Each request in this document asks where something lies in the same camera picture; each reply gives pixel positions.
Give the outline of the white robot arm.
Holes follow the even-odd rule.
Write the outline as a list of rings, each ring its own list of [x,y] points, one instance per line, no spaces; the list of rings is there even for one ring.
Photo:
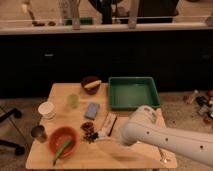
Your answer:
[[[119,128],[118,142],[131,146],[144,142],[213,167],[213,135],[158,126],[157,112],[142,105]]]

